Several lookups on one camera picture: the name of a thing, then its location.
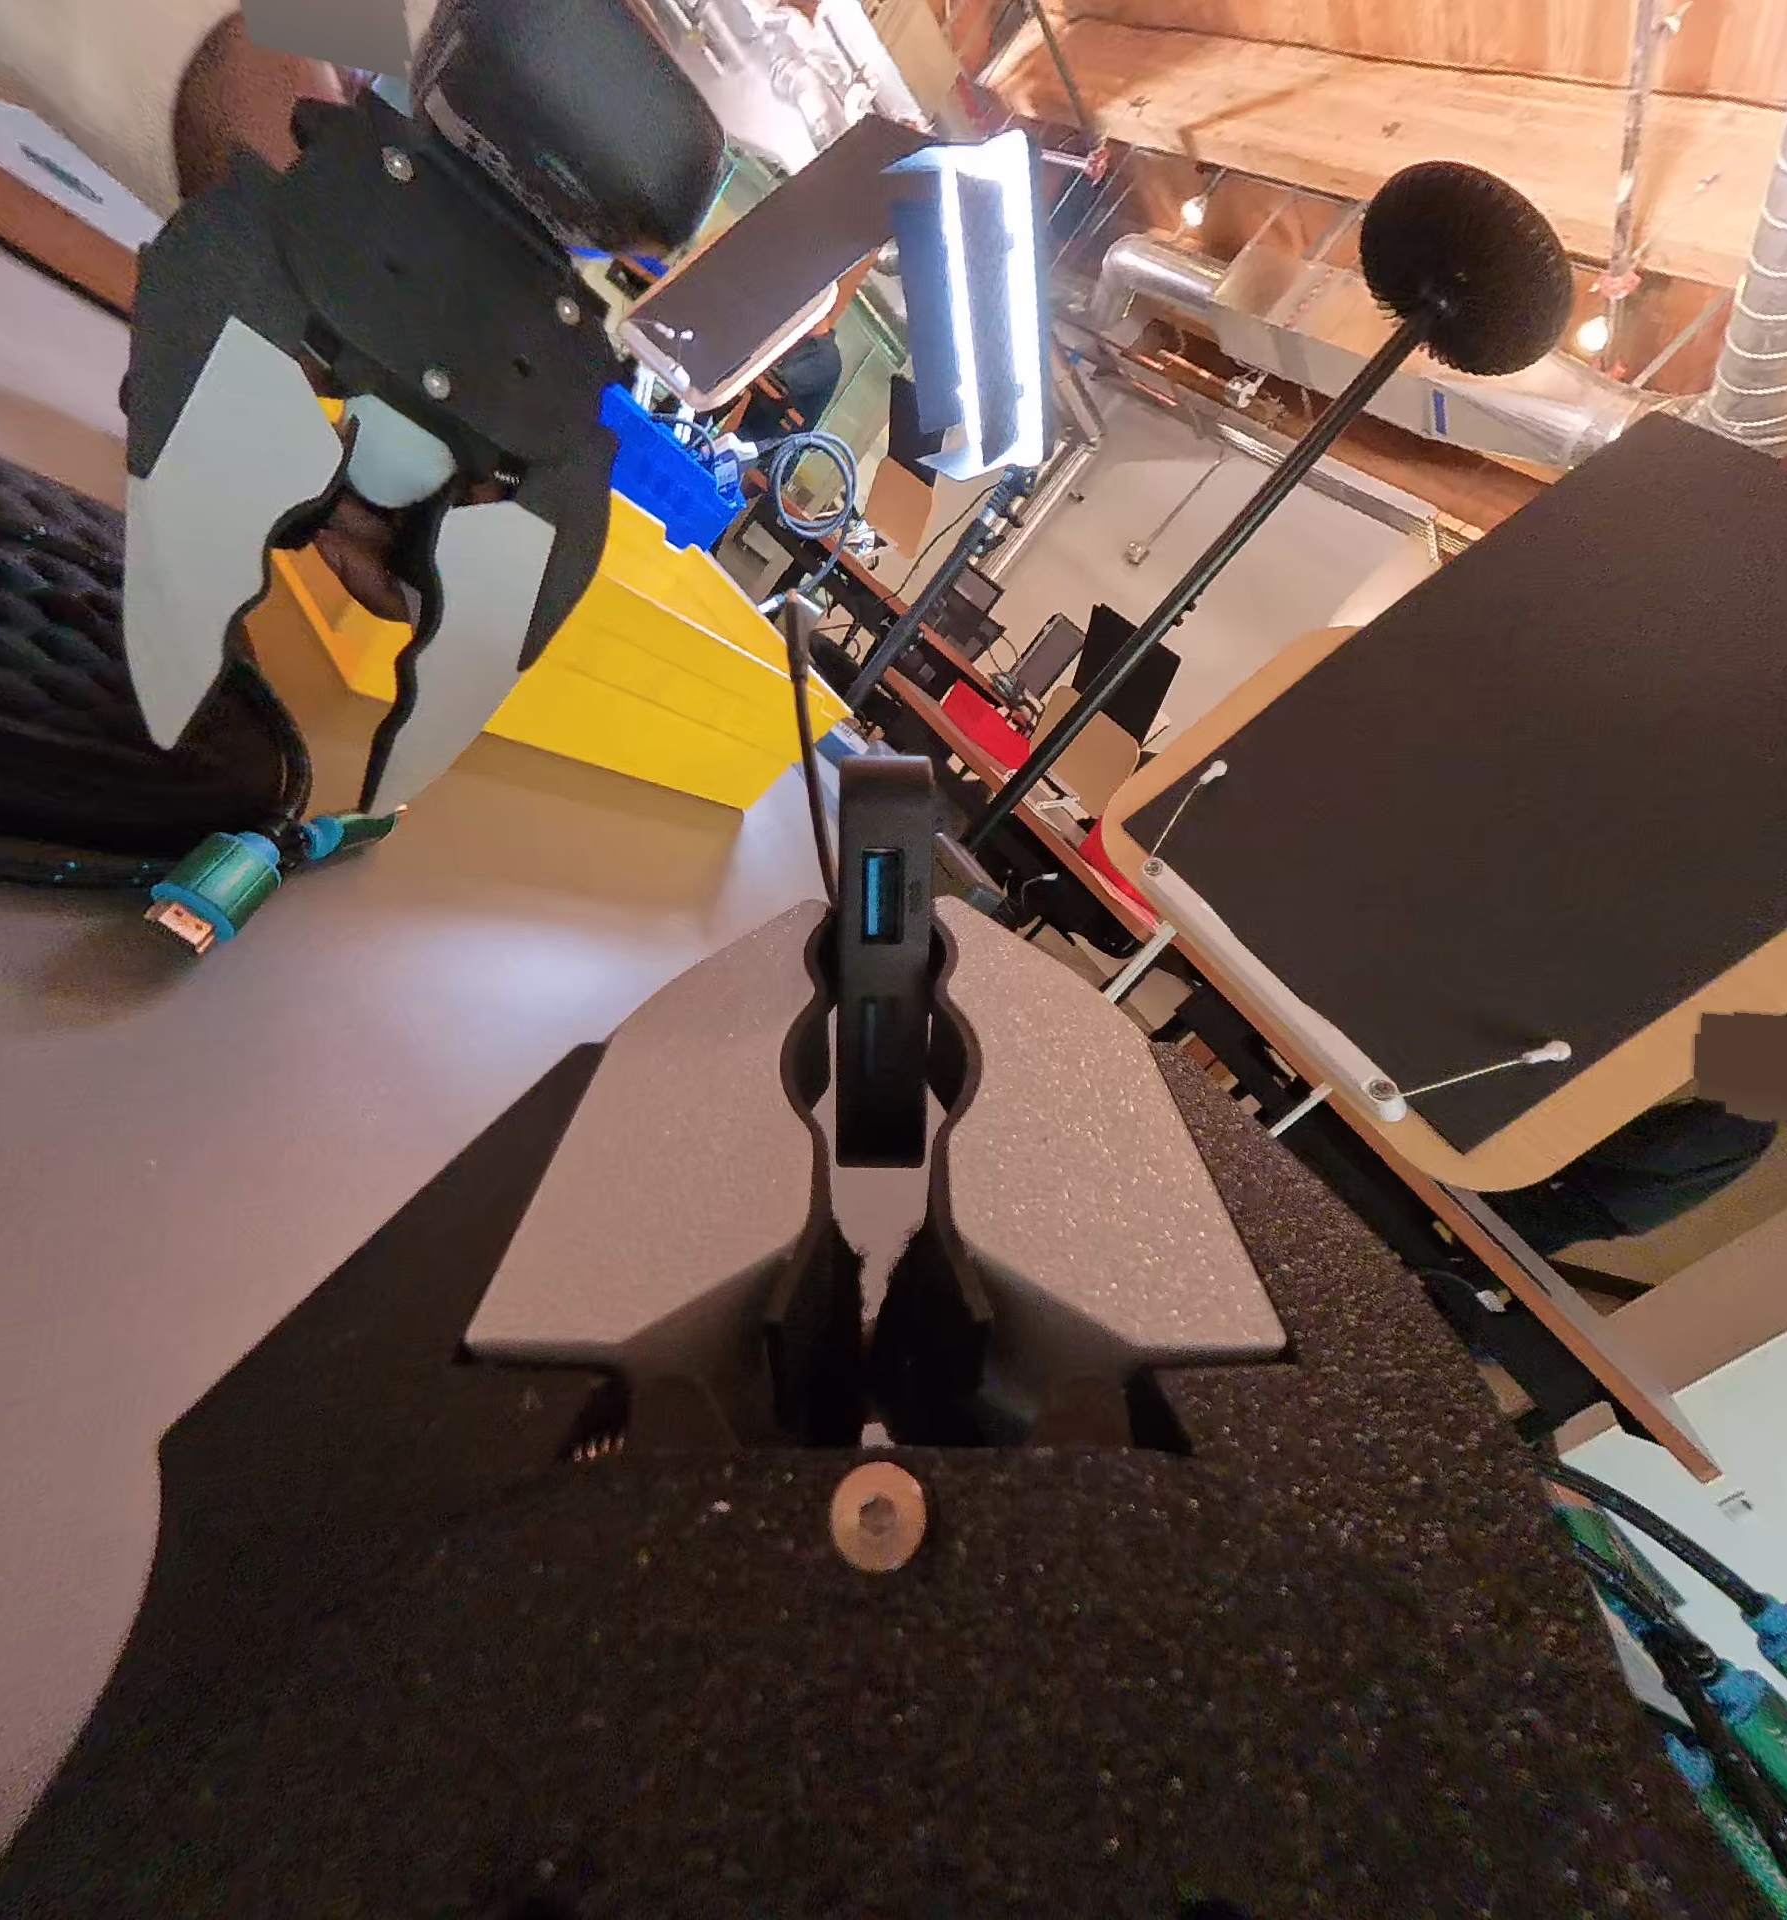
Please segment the person's left forearm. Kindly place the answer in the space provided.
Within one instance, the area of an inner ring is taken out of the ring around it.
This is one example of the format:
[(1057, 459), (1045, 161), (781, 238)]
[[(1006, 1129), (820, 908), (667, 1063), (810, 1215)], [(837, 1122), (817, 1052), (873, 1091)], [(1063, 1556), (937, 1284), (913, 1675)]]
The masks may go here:
[(0, 2), (0, 100), (33, 110), (141, 202), (178, 202), (173, 115), (232, 2)]

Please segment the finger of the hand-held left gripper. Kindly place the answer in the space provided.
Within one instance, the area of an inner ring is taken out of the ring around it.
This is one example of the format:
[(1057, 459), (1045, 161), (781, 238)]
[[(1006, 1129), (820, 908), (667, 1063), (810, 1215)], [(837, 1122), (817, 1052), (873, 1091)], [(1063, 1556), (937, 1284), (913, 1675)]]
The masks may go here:
[(357, 798), (364, 812), (417, 799), (517, 691), (551, 538), (551, 524), (517, 499), (431, 496), (410, 510), (400, 557), (417, 626), (375, 729)]
[(150, 472), (124, 491), (124, 668), (144, 731), (178, 746), (284, 524), (319, 508), (345, 442), (294, 356), (223, 324)]

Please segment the white framed black board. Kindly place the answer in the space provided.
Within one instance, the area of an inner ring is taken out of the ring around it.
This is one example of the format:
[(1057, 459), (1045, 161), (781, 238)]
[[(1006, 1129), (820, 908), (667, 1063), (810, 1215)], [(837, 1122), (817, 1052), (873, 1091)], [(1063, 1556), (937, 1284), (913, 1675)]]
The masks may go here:
[(619, 324), (619, 349), (692, 411), (716, 411), (831, 317), (837, 284), (892, 238), (892, 169), (931, 144), (865, 115)]
[(1787, 1016), (1787, 466), (1644, 419), (1102, 815), (1370, 1143), (1527, 1188)]

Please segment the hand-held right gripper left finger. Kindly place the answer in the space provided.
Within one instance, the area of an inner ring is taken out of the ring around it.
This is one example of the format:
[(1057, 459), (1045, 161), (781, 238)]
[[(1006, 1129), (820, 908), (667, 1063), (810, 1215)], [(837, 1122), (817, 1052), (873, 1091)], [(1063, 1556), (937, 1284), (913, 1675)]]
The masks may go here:
[(760, 1368), (768, 1333), (865, 1348), (836, 1223), (824, 903), (652, 993), (603, 1045), (464, 1344), (487, 1361)]

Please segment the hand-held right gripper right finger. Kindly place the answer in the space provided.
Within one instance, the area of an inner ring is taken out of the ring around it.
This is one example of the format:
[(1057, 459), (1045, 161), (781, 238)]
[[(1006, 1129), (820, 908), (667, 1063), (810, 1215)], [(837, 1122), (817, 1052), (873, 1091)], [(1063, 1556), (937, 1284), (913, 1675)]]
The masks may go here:
[(1274, 1361), (1287, 1329), (1146, 1045), (1100, 989), (937, 900), (957, 1091), (892, 1267), (922, 1368)]

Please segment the black tripod pole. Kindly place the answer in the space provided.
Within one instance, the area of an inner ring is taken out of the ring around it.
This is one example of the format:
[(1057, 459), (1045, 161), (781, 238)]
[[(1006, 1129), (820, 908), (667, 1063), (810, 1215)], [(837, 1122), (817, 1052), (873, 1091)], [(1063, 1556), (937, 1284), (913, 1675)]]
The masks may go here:
[(922, 590), (905, 603), (892, 626), (881, 634), (872, 654), (862, 661), (859, 679), (849, 691), (849, 710), (862, 713), (866, 697), (881, 686), (884, 675), (896, 665), (905, 646), (922, 634), (935, 608), (954, 590), (954, 583), (975, 567), (1013, 527), (1017, 508), (1031, 491), (1038, 468), (1013, 466), (1002, 468), (982, 499), (963, 514), (952, 551), (925, 579)]
[(1542, 361), (1573, 310), (1573, 267), (1553, 226), (1512, 184), (1461, 161), (1423, 161), (1384, 181), (1360, 216), (1360, 276), (1393, 327), (1388, 341), (1263, 474), (1229, 527), (1109, 654), (1077, 705), (963, 829), (957, 846), (967, 856), (982, 852), (1035, 782), (1055, 767), (1413, 356), (1426, 353), (1443, 367), (1475, 377), (1506, 377)]

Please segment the green HDMI plug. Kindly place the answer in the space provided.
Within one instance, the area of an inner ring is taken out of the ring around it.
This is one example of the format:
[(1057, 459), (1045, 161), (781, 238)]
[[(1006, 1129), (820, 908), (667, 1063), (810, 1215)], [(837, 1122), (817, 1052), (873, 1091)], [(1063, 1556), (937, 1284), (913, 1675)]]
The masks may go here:
[(403, 806), (315, 809), (284, 704), (228, 686), (173, 747), (0, 725), (0, 883), (120, 893), (192, 956), (232, 942), (301, 871), (383, 841)]

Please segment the bright lamp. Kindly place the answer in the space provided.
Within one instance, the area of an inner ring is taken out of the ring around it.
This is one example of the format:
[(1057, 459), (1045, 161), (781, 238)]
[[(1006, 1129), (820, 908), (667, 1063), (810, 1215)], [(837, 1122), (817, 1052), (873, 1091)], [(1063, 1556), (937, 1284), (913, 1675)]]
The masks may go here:
[(884, 169), (925, 459), (954, 480), (1047, 459), (1047, 280), (1038, 149), (1006, 130)]

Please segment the blue plastic bin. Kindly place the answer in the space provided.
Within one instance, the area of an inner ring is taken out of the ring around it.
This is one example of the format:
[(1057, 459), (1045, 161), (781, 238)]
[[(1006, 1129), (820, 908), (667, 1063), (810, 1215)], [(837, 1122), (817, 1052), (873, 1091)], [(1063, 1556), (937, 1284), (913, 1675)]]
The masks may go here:
[(624, 385), (603, 391), (600, 422), (616, 435), (611, 495), (657, 519), (667, 544), (716, 550), (745, 502), (743, 455), (698, 419), (652, 413)]

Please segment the person's left hand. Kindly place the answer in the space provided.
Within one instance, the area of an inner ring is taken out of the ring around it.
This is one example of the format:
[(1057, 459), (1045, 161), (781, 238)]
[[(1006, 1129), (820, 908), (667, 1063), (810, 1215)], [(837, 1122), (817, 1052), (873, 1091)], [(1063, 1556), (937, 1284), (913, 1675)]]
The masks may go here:
[(224, 12), (192, 48), (172, 106), (179, 199), (223, 184), (237, 150), (284, 169), (301, 100), (341, 100), (337, 73), (254, 43), (244, 12)]

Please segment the black USB hub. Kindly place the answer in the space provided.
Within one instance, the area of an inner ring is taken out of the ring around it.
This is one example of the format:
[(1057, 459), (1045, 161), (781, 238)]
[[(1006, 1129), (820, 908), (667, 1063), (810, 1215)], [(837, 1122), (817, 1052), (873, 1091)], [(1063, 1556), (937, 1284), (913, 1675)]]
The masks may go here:
[(931, 762), (852, 755), (824, 818), (810, 724), (817, 612), (781, 603), (792, 724), (810, 785), (827, 910), (817, 981), (831, 1006), (831, 1156), (843, 1169), (918, 1169), (930, 1143), (931, 1045)]

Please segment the yellow plastic bin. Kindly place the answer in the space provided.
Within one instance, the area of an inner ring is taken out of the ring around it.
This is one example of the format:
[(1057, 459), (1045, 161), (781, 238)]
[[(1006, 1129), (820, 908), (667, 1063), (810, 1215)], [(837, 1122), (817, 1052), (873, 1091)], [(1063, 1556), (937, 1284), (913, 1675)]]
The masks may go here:
[[(295, 610), (305, 634), (357, 697), (368, 724), (357, 774), (336, 785), (315, 767), (321, 812), (357, 809), (371, 737), (393, 710), (400, 654), (412, 628), (368, 612), (305, 544), (275, 555), (263, 610)], [(420, 705), (406, 737), (431, 731), (445, 695), (487, 691), (476, 668), (487, 621), (466, 621), (464, 654), (448, 661), (448, 631), (417, 648)], [(493, 737), (671, 795), (747, 809), (798, 762), (788, 638), (698, 544), (675, 544), (667, 527), (610, 495), (605, 538), (586, 593), (475, 737)]]

